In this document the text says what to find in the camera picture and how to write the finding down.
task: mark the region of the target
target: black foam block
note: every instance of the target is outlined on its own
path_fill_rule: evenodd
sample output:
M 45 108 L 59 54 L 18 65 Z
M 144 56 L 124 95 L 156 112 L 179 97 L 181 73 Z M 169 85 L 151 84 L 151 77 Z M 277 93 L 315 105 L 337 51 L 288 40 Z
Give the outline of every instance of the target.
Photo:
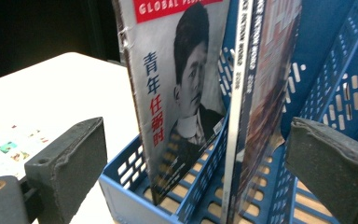
M 315 121 L 294 118 L 286 168 L 341 223 L 358 223 L 358 142 Z
M 103 119 L 79 122 L 25 163 L 45 210 L 39 223 L 69 223 L 107 163 Z

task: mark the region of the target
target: plastic grid slot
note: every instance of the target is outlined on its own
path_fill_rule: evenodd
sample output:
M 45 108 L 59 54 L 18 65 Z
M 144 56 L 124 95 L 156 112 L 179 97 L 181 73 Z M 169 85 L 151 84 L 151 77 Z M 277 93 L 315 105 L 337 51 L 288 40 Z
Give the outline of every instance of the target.
M 126 192 L 130 191 L 134 193 L 134 195 L 131 194 L 133 200 L 137 202 L 142 200 L 142 203 L 147 204 L 146 207 L 154 211 L 154 213 L 158 211 L 159 215 L 165 217 L 169 223 L 178 222 L 178 220 L 188 222 L 196 205 L 208 188 L 216 167 L 224 156 L 227 145 L 227 119 L 228 117 L 225 119 L 224 128 L 216 138 L 213 148 L 205 150 L 204 156 L 199 158 L 195 165 L 198 168 L 193 167 L 189 171 L 190 175 L 195 176 L 194 180 L 182 179 L 179 182 L 178 186 L 186 190 L 185 195 L 179 195 L 174 190 L 170 191 L 167 194 L 167 198 L 158 206 L 154 206 L 151 202 L 151 196 L 147 195 L 150 182 L 147 178 L 145 161 L 142 156 L 141 141 L 137 136 L 105 167 L 100 178 L 103 193 L 112 216 L 120 222 L 127 222 L 128 219 L 131 219 L 126 217 L 126 214 L 123 215 L 115 211 L 117 206 L 113 202 L 119 196 L 130 197 L 130 194 L 126 195 Z
M 231 84 L 232 84 L 232 72 L 233 70 L 233 49 L 224 47 L 220 52 L 220 58 L 217 62 L 217 66 L 220 73 L 220 88 L 222 89 L 223 99 L 225 106 L 229 107 L 229 101 L 231 98 Z
M 279 166 L 282 164 L 282 154 L 284 153 L 284 147 L 279 147 L 275 150 L 271 157 L 267 157 L 262 161 L 256 176 L 259 181 L 255 184 L 255 197 L 250 202 L 246 211 L 240 211 L 242 222 L 245 223 L 271 223 L 269 221 L 270 207 L 274 194 L 273 186 L 278 182 L 276 177 L 278 176 Z M 214 177 L 211 180 L 211 185 L 207 188 L 203 200 L 199 204 L 198 212 L 190 219 L 190 223 L 220 223 L 221 205 L 222 205 L 222 192 L 223 192 L 223 176 L 224 176 L 224 164 L 225 160 L 221 161 L 218 169 L 214 173 Z M 281 189 L 279 192 L 280 197 L 285 197 L 291 192 L 289 188 L 293 186 L 291 183 L 293 178 L 288 176 L 282 178 L 280 181 Z M 275 204 L 274 211 L 282 211 L 285 208 L 285 202 Z
M 303 189 L 305 187 L 302 183 L 297 179 L 295 182 L 296 202 L 294 203 L 293 223 L 339 223 L 311 192 Z
M 358 121 L 358 75 L 345 74 L 333 101 L 323 116 L 323 123 L 350 135 Z
M 287 90 L 285 96 L 285 104 L 283 105 L 283 114 L 287 112 L 287 106 L 292 103 L 292 96 L 296 94 L 296 84 L 301 82 L 302 72 L 307 70 L 305 64 L 299 65 L 298 63 L 292 63 L 290 67 L 289 78 L 287 78 Z
M 300 117 L 322 121 L 333 100 L 340 80 L 344 77 L 358 47 L 358 1 L 355 1 L 348 18 L 342 25 L 333 47 L 325 59 L 323 69 L 310 91 Z M 344 116 L 338 115 L 340 129 L 344 128 Z
M 268 213 L 268 223 L 271 224 L 283 223 L 285 220 L 288 223 L 292 223 L 294 209 L 290 202 L 296 196 L 294 194 L 296 178 L 284 167 L 285 154 L 286 150 L 284 148 L 279 155 L 277 167 L 279 172 L 276 177 L 274 195 Z

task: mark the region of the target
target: red magazine header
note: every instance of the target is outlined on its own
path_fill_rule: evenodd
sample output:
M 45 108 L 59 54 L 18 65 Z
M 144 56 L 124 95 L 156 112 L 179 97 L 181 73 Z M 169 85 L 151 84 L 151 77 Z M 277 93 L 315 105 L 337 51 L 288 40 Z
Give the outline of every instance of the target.
M 151 21 L 156 18 L 168 16 L 185 11 L 191 5 L 201 2 L 208 5 L 223 0 L 132 0 L 135 8 L 136 21 L 138 23 Z

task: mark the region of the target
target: magazine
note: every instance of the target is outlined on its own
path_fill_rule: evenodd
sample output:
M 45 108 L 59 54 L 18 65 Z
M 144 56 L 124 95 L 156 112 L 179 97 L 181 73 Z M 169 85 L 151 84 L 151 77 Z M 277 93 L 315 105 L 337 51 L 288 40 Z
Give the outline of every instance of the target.
M 271 141 L 281 142 L 301 0 L 240 0 L 238 9 L 222 223 L 238 222 L 255 196 L 260 162 L 276 147 Z
M 212 143 L 226 114 L 217 61 L 228 0 L 113 0 L 154 204 Z

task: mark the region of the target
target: blue magazine holder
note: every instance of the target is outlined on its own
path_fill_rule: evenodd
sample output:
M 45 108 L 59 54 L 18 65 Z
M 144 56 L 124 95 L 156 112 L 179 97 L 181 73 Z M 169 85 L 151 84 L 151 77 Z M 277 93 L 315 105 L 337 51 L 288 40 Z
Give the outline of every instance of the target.
M 227 19 L 226 36 L 219 60 L 221 86 L 229 105 L 232 56 L 238 0 Z M 292 60 L 282 134 L 290 131 L 292 117 L 313 119 L 358 140 L 358 0 L 303 0 L 296 51 Z M 104 169 L 100 184 L 112 217 L 121 223 L 219 223 L 222 177 L 227 139 L 227 118 L 213 148 L 198 160 L 189 178 L 179 183 L 183 195 L 172 191 L 167 201 L 174 206 L 154 206 L 145 193 L 149 181 L 139 137 L 136 137 Z M 297 197 L 317 199 L 301 187 L 284 168 L 285 147 L 264 161 L 259 195 L 252 211 L 243 211 L 249 223 L 307 223 L 296 214 L 338 223 L 331 214 L 303 204 Z

